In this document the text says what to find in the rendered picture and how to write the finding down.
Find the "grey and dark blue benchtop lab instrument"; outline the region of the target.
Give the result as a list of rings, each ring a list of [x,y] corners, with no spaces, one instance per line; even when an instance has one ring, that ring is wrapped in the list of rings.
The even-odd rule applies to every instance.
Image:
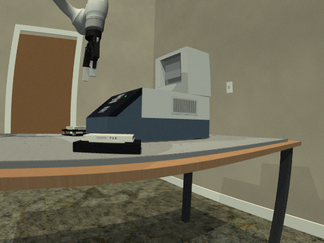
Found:
[[[136,140],[209,138],[209,54],[183,47],[155,60],[155,89],[109,98],[86,118],[86,134],[133,134]]]

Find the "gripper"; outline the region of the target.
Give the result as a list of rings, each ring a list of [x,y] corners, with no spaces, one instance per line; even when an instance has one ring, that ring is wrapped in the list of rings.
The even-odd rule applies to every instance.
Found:
[[[83,61],[83,81],[89,80],[90,76],[96,77],[97,73],[97,61],[100,57],[100,40],[102,32],[98,29],[88,29],[86,31],[85,39],[88,41],[85,47],[85,55]],[[90,66],[91,62],[91,66]]]

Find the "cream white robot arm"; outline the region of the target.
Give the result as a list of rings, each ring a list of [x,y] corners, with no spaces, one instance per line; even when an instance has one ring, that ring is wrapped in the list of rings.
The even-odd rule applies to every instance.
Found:
[[[53,0],[59,9],[68,16],[77,32],[86,35],[88,29],[104,31],[108,13],[108,0],[88,0],[85,9],[76,9],[67,0]]]

